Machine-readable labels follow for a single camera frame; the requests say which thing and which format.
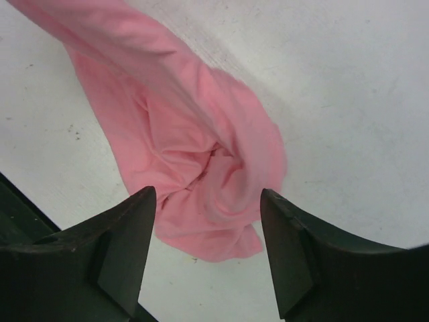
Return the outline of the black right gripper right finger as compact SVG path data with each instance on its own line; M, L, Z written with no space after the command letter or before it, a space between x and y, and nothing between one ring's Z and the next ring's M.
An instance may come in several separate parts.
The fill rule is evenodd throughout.
M284 321L427 321L428 246L371 241L261 193L261 223Z

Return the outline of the pink t shirt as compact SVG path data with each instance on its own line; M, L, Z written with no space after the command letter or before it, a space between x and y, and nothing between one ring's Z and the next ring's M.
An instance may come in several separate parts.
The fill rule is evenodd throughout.
M286 156L251 89L124 1L12 6L63 43L127 191L156 189L160 240L208 262L262 251L260 195Z

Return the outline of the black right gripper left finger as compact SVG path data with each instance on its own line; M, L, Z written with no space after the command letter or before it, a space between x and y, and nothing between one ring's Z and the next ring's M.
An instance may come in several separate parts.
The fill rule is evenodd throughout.
M1 320L153 321L138 298L155 212L148 186L33 244L1 246Z

